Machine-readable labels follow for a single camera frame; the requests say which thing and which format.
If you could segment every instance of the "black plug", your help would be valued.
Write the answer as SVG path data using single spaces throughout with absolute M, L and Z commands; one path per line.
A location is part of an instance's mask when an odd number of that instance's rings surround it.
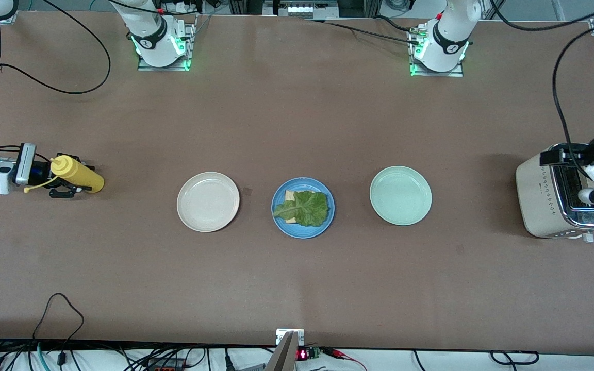
M 230 360 L 230 356 L 228 355 L 228 348 L 226 348 L 226 371 L 237 371 L 235 366 L 233 366 L 233 361 Z
M 56 364 L 59 366 L 63 366 L 65 364 L 65 353 L 60 352 L 59 356 L 56 358 Z

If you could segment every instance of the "yellow bottle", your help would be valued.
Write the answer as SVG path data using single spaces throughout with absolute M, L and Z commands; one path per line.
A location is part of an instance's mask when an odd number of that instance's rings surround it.
M 50 166 L 54 175 L 76 186 L 91 187 L 89 193 L 99 192 L 104 187 L 104 178 L 81 164 L 75 158 L 62 155 L 52 160 Z

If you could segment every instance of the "tabletop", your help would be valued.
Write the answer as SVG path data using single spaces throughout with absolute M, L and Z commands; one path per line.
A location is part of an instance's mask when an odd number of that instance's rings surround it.
M 0 72 L 0 145 L 71 153 L 97 194 L 0 196 L 0 338 L 30 338 L 50 294 L 86 317 L 76 338 L 273 344 L 278 327 L 335 347 L 594 351 L 594 244 L 526 232 L 516 167 L 564 140 L 551 97 L 578 24 L 521 32 L 481 22 L 462 78 L 411 77 L 406 47 L 323 23 L 213 16 L 188 72 L 138 72 L 115 13 L 73 12 L 111 54 L 89 94 Z M 412 26 L 415 20 L 401 20 Z M 349 25 L 403 36 L 382 21 Z M 97 43 L 58 12 L 2 26 L 2 61 L 62 89 L 106 72 Z M 573 140 L 594 137 L 594 37 L 563 61 Z M 421 222 L 372 209 L 370 182 L 403 165 L 432 188 Z M 178 191 L 222 172 L 241 192 L 214 233 L 179 220 Z M 285 181 L 322 181 L 332 225 L 297 240 L 274 225 Z M 41 338 L 78 317 L 59 301 Z

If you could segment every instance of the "lettuce leaf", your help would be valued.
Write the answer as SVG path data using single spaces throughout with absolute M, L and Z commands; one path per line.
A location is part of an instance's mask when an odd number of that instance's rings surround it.
M 284 201 L 274 209 L 274 217 L 295 218 L 299 225 L 321 226 L 327 219 L 327 196 L 322 192 L 295 192 L 295 200 Z

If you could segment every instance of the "plate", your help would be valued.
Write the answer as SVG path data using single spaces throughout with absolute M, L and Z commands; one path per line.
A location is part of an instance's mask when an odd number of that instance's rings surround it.
M 274 214 L 274 209 L 276 206 L 283 204 L 286 199 L 286 191 L 288 190 L 314 191 L 324 193 L 325 196 L 327 196 L 327 206 L 329 206 L 327 218 L 325 219 L 325 223 L 323 223 L 321 226 L 302 226 L 297 223 L 288 224 L 282 218 L 274 218 L 274 223 L 276 223 L 278 229 L 290 237 L 302 239 L 313 238 L 324 232 L 334 220 L 334 212 L 336 210 L 334 197 L 332 196 L 332 193 L 329 191 L 329 189 L 323 183 L 313 178 L 290 179 L 283 183 L 283 185 L 279 187 L 278 190 L 276 190 L 276 193 L 274 193 L 274 197 L 272 198 L 272 214 Z
M 405 166 L 391 166 L 370 183 L 370 203 L 385 221 L 413 225 L 430 211 L 432 191 L 419 172 Z
M 214 232 L 228 225 L 240 207 L 240 192 L 224 174 L 204 172 L 182 186 L 177 196 L 177 214 L 182 223 L 197 232 Z

